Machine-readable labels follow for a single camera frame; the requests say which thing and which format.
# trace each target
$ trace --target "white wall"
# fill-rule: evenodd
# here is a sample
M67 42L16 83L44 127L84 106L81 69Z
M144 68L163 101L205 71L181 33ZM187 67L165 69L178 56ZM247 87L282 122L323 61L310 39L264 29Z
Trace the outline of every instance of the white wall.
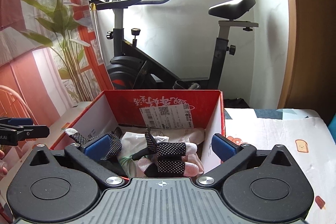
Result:
M228 0L171 0L164 5L132 6L124 12L125 38L132 40L131 28L140 28L138 47L179 77L208 77L219 18L208 15L209 7ZM112 11L98 11L101 38L113 29ZM241 20L253 21L253 9ZM226 56L220 89L225 98L250 98L254 32L231 28L234 56ZM105 41L105 60L113 57L112 41Z
M276 108L288 47L288 0L256 0L255 54L250 106Z

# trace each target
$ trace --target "exercise bike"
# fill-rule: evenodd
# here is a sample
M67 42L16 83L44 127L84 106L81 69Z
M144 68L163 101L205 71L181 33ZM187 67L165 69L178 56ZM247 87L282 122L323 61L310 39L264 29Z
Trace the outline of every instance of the exercise bike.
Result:
M215 51L208 79L180 79L159 62L137 48L137 36L140 29L133 28L132 43L124 39L123 15L124 9L132 5L159 5L169 0L89 0L94 13L96 29L96 11L113 9L114 29L106 34L107 39L113 39L114 55L107 71L115 89L210 89L217 90L221 79L226 52L234 55L236 46L228 46L230 27L243 27L244 31L252 31L258 23L236 21L249 11L255 0L232 0L209 9L209 15L228 20L219 21L219 35L216 39Z

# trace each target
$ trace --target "metal screw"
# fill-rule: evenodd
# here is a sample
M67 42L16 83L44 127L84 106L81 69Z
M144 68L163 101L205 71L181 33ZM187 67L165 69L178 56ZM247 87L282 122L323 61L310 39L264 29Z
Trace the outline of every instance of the metal screw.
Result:
M200 177L198 182L203 185L210 185L215 182L215 179L212 177Z
M123 182L123 179L120 177L108 177L106 179L106 183L109 185L118 185Z

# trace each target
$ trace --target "crosshair symbol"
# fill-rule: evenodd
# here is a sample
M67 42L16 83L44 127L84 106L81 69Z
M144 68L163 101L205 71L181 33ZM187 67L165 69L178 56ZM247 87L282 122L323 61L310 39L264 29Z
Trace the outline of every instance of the crosshair symbol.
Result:
M161 186L161 187L164 187L164 186L166 186L167 184L169 184L169 183L166 183L166 182L164 182L164 181L160 181L159 183L157 183L159 186Z

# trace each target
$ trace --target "bike handlebar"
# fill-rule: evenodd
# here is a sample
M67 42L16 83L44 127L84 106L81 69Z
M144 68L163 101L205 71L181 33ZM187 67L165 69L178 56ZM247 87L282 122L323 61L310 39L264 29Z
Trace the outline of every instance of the bike handlebar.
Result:
M132 5L163 4L167 1L169 0L116 0L111 2L98 3L96 4L96 9L124 9Z

